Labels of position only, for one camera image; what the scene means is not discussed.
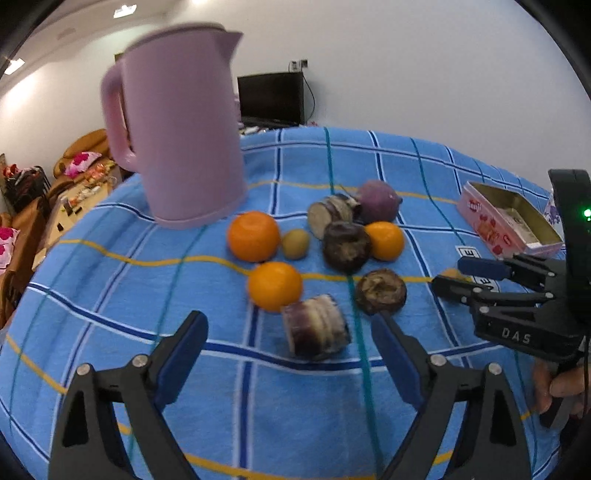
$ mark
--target white wall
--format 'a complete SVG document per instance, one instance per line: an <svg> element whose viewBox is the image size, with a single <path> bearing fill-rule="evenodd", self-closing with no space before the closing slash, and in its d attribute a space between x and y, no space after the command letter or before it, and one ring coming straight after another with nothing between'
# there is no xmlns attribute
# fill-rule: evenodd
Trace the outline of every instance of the white wall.
<svg viewBox="0 0 591 480"><path fill-rule="evenodd" d="M19 167L41 165L50 181L64 150L82 135L104 127L99 85L137 37L161 27L164 18L101 37L71 43L49 54L22 80L0 92L0 153Z"/></svg>
<svg viewBox="0 0 591 480"><path fill-rule="evenodd" d="M443 142L548 185L591 170L591 102L514 0L186 0L170 21L245 33L233 72L308 59L313 120Z"/></svg>

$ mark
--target kettle spout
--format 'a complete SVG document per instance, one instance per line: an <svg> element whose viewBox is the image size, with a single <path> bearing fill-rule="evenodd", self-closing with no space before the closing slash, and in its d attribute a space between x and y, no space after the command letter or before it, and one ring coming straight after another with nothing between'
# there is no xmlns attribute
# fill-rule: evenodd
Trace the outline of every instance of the kettle spout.
<svg viewBox="0 0 591 480"><path fill-rule="evenodd" d="M222 52L222 56L227 61L230 61L234 56L238 42L240 42L240 39L243 35L244 34L242 32L220 32L220 35L217 37L217 41L220 51Z"/></svg>

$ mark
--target pink electric kettle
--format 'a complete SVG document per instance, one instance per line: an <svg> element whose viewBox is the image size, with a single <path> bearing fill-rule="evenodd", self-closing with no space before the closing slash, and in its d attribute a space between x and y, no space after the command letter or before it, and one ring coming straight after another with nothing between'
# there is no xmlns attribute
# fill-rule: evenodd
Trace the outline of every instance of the pink electric kettle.
<svg viewBox="0 0 591 480"><path fill-rule="evenodd" d="M212 223L246 196L230 73L241 38L214 23L166 28L128 47L102 80L111 153L141 174L163 226Z"/></svg>

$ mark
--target kettle handle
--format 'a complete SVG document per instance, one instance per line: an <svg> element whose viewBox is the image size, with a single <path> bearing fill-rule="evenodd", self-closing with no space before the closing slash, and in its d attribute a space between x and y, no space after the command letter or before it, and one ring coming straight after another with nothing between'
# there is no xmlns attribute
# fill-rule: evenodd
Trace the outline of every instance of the kettle handle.
<svg viewBox="0 0 591 480"><path fill-rule="evenodd" d="M103 78L100 84L100 99L103 105L109 148L113 159L124 169L137 172L137 157L127 143L127 130L121 109L122 87L123 78L121 61L119 61L107 71Z"/></svg>

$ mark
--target screw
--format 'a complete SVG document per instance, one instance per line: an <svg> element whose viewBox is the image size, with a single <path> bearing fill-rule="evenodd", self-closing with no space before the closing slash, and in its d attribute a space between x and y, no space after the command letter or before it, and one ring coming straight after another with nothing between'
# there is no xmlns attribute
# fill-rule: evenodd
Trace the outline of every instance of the screw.
<svg viewBox="0 0 591 480"><path fill-rule="evenodd" d="M147 363L148 355L136 355L134 359L131 361L131 364L137 368L145 367Z"/></svg>
<svg viewBox="0 0 591 480"><path fill-rule="evenodd" d="M89 364L82 364L78 368L76 368L76 373L80 376L86 375L90 372L90 365Z"/></svg>
<svg viewBox="0 0 591 480"><path fill-rule="evenodd" d="M488 371L493 375L501 375L503 373L501 366L494 362L488 365Z"/></svg>
<svg viewBox="0 0 591 480"><path fill-rule="evenodd" d="M436 367L442 367L447 363L447 358L437 353L436 355L431 356L431 363Z"/></svg>

